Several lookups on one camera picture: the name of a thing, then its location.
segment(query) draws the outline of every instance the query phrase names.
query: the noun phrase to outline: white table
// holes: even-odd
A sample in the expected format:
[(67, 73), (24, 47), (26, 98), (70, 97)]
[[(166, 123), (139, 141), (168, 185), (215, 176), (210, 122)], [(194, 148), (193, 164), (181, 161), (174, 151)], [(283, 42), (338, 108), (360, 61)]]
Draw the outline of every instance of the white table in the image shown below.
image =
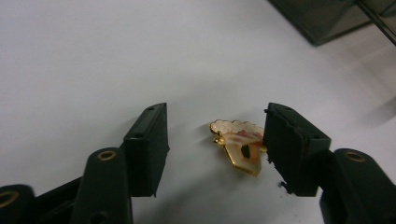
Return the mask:
[(168, 103), (170, 152), (136, 224), (322, 223), (262, 157), (254, 178), (211, 143), (208, 123), (264, 125), (288, 105), (371, 155), (396, 182), (396, 50), (374, 26), (319, 48), (267, 2), (0, 2), (0, 186), (36, 195), (82, 175), (144, 108)]

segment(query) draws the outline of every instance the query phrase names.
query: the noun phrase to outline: gold pin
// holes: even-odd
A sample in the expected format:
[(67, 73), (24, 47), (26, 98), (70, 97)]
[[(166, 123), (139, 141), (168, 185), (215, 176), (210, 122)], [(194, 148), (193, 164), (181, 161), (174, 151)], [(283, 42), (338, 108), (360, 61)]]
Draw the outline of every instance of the gold pin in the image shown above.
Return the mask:
[(210, 123), (213, 140), (224, 148), (234, 167), (257, 176), (262, 169), (260, 152), (265, 153), (262, 144), (264, 129), (250, 122), (216, 120)]

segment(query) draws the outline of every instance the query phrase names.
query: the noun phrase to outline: gold metal badge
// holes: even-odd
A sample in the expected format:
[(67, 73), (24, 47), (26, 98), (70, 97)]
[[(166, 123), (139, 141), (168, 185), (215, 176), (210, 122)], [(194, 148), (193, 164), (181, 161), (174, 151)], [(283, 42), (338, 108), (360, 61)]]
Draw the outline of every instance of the gold metal badge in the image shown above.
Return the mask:
[(216, 120), (210, 123), (213, 140), (224, 148), (234, 167), (257, 176), (262, 169), (260, 152), (266, 152), (262, 144), (264, 129), (250, 122)]

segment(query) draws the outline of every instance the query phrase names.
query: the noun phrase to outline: enamel pin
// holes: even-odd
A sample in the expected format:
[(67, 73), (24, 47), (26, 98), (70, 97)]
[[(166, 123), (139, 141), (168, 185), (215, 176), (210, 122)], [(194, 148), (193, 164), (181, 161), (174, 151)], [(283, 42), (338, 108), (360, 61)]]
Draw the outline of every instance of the enamel pin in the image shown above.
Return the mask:
[(266, 152), (262, 144), (264, 129), (250, 122), (216, 120), (210, 123), (213, 140), (224, 148), (234, 167), (257, 176), (262, 169), (260, 152)]

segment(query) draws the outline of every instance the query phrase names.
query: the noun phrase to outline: screw hole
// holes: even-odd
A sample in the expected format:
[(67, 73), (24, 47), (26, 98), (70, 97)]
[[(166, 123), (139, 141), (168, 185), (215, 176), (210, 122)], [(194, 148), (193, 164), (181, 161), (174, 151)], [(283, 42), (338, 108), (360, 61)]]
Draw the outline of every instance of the screw hole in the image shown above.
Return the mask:
[(115, 151), (104, 151), (101, 152), (97, 157), (100, 161), (109, 161), (115, 158), (117, 153)]
[(356, 153), (356, 152), (349, 151), (346, 153), (346, 156), (352, 161), (358, 161), (358, 162), (366, 161), (366, 159), (364, 159), (364, 157), (362, 155), (360, 155), (359, 153)]
[(91, 216), (91, 224), (105, 224), (107, 214), (105, 212), (98, 212)]
[(134, 135), (135, 138), (141, 138), (143, 136), (145, 136), (145, 135), (142, 134), (142, 133), (137, 133), (137, 134)]
[(6, 207), (7, 205), (15, 202), (20, 194), (15, 190), (9, 190), (0, 193), (0, 208)]

